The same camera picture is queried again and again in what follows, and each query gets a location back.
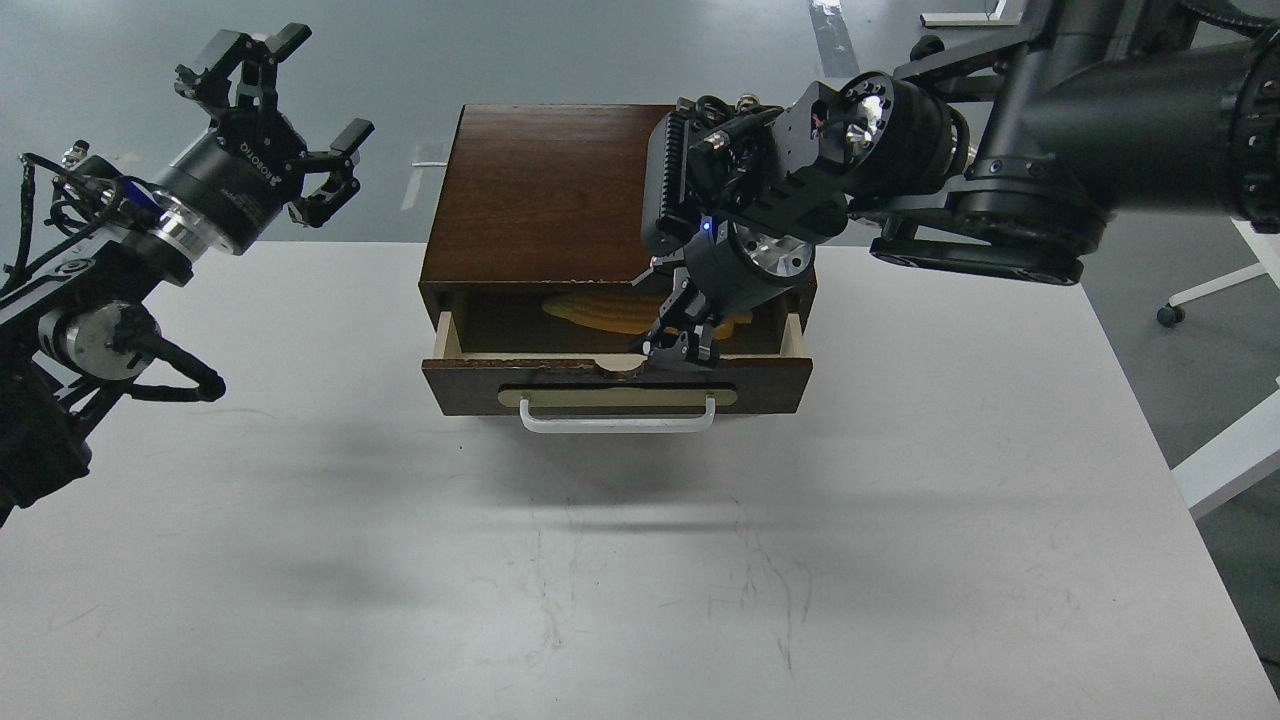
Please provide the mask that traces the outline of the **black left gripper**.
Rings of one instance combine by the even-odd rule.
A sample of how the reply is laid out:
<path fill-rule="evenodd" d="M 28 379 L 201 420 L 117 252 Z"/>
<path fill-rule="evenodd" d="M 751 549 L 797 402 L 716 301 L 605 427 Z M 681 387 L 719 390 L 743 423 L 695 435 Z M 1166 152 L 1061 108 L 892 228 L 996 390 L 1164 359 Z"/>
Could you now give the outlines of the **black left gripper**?
<path fill-rule="evenodd" d="M 374 123 L 355 118 L 326 151 L 312 152 L 278 111 L 278 67 L 311 35 L 302 23 L 265 40 L 221 29 L 195 68 L 175 68 L 175 92 L 223 120 L 154 182 L 210 220 L 221 234 L 219 247 L 229 254 L 244 254 L 287 202 L 294 223 L 319 228 L 361 188 L 355 168 Z M 321 173 L 323 184 L 302 196 L 303 177 Z"/>

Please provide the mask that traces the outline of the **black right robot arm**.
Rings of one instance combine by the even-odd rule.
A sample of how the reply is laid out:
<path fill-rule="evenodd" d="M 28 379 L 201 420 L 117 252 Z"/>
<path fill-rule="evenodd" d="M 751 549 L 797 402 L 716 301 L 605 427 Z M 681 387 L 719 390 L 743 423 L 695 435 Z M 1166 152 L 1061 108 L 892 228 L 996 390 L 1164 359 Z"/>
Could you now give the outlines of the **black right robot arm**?
<path fill-rule="evenodd" d="M 1228 1 L 1038 1 L 960 47 L 792 104 L 684 99 L 648 146 L 631 348 L 712 369 L 717 328 L 801 284 L 851 220 L 900 266 L 1070 286 L 1119 210 L 1277 232 L 1277 22 Z"/>

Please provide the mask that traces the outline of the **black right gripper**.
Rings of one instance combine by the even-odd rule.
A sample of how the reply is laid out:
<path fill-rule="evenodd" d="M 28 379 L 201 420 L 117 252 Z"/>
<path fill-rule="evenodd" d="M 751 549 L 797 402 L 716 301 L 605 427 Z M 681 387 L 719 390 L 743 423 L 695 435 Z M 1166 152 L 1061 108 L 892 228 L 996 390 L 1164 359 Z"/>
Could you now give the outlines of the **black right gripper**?
<path fill-rule="evenodd" d="M 768 236 L 736 222 L 705 222 L 684 246 L 686 272 L 676 272 L 657 319 L 628 343 L 653 363 L 717 366 L 716 331 L 723 319 L 800 286 L 812 274 L 814 243 Z M 700 295 L 708 311 L 696 309 Z"/>

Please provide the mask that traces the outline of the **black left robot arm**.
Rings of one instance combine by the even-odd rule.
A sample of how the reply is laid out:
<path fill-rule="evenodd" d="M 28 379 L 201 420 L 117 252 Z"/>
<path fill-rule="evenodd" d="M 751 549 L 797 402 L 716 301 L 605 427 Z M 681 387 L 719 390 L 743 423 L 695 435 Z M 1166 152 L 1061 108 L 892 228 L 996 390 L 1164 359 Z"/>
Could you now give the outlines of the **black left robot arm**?
<path fill-rule="evenodd" d="M 227 386 L 164 338 L 143 301 L 183 286 L 209 250 L 241 255 L 288 211 L 324 225 L 358 191 L 352 120 L 312 151 L 279 111 L 279 65 L 311 35 L 291 23 L 266 38 L 224 29 L 175 92 L 209 128 L 156 179 L 119 172 L 84 141 L 60 161 L 20 156 L 20 237 L 3 286 L 3 514 L 27 509 L 90 470 L 87 438 L 124 396 L 212 402 Z"/>

